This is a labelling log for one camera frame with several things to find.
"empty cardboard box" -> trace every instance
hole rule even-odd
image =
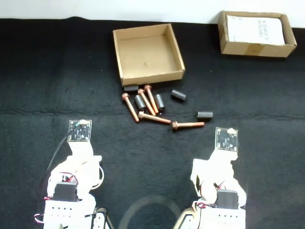
[[[123,86],[182,79],[185,67],[171,24],[113,31]]]
[[[237,16],[237,17],[278,18],[282,23],[285,44],[272,45],[272,44],[229,41],[227,17],[226,17],[227,15]],[[218,22],[218,31],[219,31],[220,48],[222,54],[287,57],[297,47],[295,36],[292,32],[292,28],[290,26],[288,17],[280,13],[250,13],[250,12],[222,11]]]

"black cloth surface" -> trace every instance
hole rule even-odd
[[[141,198],[191,206],[192,162],[209,158],[216,126],[239,130],[234,168],[244,189],[249,176],[247,228],[304,228],[305,30],[294,29],[298,47],[287,59],[251,58],[221,55],[216,25],[173,23],[186,72],[153,85],[163,116],[196,121],[197,111],[213,111],[214,119],[172,132],[136,124],[121,98],[112,30],[150,24],[157,23],[0,20],[0,228],[34,228],[42,174],[69,119],[82,118],[93,120],[91,144],[106,174],[92,193],[116,229]],[[171,100],[172,89],[186,102]],[[65,144],[53,167],[68,154]],[[152,203],[128,228],[170,229],[175,221],[166,204]]]

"robotic arm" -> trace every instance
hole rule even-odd
[[[209,160],[194,159],[191,181],[198,197],[174,229],[245,229],[246,193],[233,177],[238,158],[238,131],[216,128],[215,150]]]
[[[91,127],[91,120],[70,120],[67,142],[72,156],[52,170],[44,213],[35,215],[44,229],[113,228],[107,210],[96,208],[95,198],[89,193],[104,180],[102,156],[93,155],[90,143]]]

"black cylinder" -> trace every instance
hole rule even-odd
[[[156,94],[156,96],[154,97],[155,101],[156,101],[156,104],[157,104],[157,107],[160,111],[164,110],[165,106],[164,106],[164,102],[163,102],[163,99],[161,97],[160,94]]]
[[[124,91],[125,92],[133,92],[133,91],[138,91],[139,86],[138,85],[128,85],[124,86]]]
[[[197,112],[197,119],[212,119],[213,112],[210,111],[198,111]]]
[[[179,91],[176,91],[176,90],[172,90],[172,97],[174,98],[177,98],[177,99],[180,99],[182,101],[184,101],[186,99],[186,95],[179,92]]]
[[[139,110],[140,111],[144,110],[146,105],[145,105],[143,99],[141,98],[141,96],[137,94],[134,99],[135,99],[135,103],[137,104]]]

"copper screw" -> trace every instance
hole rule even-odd
[[[144,100],[145,104],[146,104],[146,107],[148,108],[149,112],[153,115],[153,116],[156,116],[156,113],[153,111],[153,108],[151,106],[151,104],[149,103],[149,101],[147,100],[146,96],[145,96],[145,91],[140,88],[138,90],[138,94],[140,96],[142,96],[142,99]]]
[[[132,114],[134,120],[135,120],[136,122],[138,122],[138,121],[139,121],[139,118],[138,118],[137,113],[135,112],[135,110],[134,110],[134,108],[133,108],[131,102],[129,101],[129,95],[128,95],[127,93],[123,93],[123,94],[122,94],[122,99],[125,100],[125,102],[127,103],[127,106],[128,106],[128,108],[129,108],[130,113]]]
[[[196,123],[177,123],[174,121],[172,123],[173,130],[177,130],[180,127],[201,127],[204,126],[204,122],[196,122]]]
[[[171,120],[168,120],[168,119],[165,119],[165,118],[159,118],[159,117],[156,117],[156,116],[152,116],[150,114],[145,114],[144,111],[139,112],[139,118],[140,119],[146,118],[146,119],[150,119],[150,120],[154,120],[154,121],[161,122],[161,123],[166,123],[166,124],[171,123]]]
[[[144,86],[144,88],[147,91],[148,97],[149,97],[149,99],[152,103],[153,110],[157,114],[159,111],[158,111],[156,102],[155,102],[155,100],[153,98],[153,95],[152,95],[152,91],[151,91],[152,87],[149,84],[147,84],[147,85]]]

